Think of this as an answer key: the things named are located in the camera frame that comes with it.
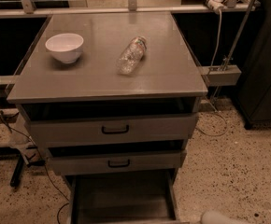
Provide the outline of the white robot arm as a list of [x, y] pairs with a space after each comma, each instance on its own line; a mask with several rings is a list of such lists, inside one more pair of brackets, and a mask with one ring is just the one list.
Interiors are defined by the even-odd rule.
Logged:
[[216, 211], [206, 211], [201, 216], [201, 224], [250, 224], [250, 223], [229, 218], [228, 216], [225, 216]]

